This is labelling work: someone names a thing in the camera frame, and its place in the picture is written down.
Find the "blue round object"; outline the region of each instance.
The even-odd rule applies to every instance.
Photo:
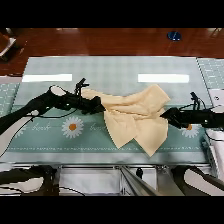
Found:
[[[170,39],[170,40],[173,40],[173,41],[179,41],[181,39],[181,34],[179,32],[176,32],[176,31],[172,31],[172,32],[169,32],[167,34],[167,37]]]

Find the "yellow cloth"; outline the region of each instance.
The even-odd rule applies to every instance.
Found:
[[[117,148],[134,138],[152,156],[166,140],[168,122],[159,116],[170,98],[158,85],[130,96],[106,95],[91,89],[83,89],[82,96],[101,98],[106,108],[104,120]]]

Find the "wooden floor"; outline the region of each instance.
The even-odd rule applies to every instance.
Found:
[[[167,38],[179,31],[182,40]],[[32,56],[160,55],[224,58],[222,28],[12,28],[20,49],[0,60],[0,75],[22,74]]]

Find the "daisy print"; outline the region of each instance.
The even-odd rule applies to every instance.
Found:
[[[198,124],[190,124],[188,128],[181,128],[180,131],[186,138],[194,138],[198,135],[199,128]]]
[[[69,117],[66,119],[65,122],[63,122],[62,125],[62,132],[63,135],[66,136],[66,138],[75,138],[76,136],[79,136],[82,134],[83,130],[83,121],[79,118],[75,117]]]
[[[20,128],[19,131],[15,134],[15,138],[18,138],[20,135],[23,134],[23,132],[26,130],[27,125],[24,125],[22,128]]]

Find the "flower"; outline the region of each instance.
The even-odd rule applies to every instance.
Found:
[[[82,134],[83,126],[83,121],[81,119],[77,117],[69,117],[65,122],[63,122],[63,135],[66,135],[66,138],[75,138],[76,136]]]
[[[22,128],[19,129],[19,131],[16,132],[15,138],[19,137],[20,135],[23,134],[23,131],[26,130],[27,125],[24,125]]]
[[[186,138],[194,138],[199,133],[199,125],[198,124],[192,124],[191,130],[186,128],[181,128],[180,131],[182,131],[182,135],[184,135]]]

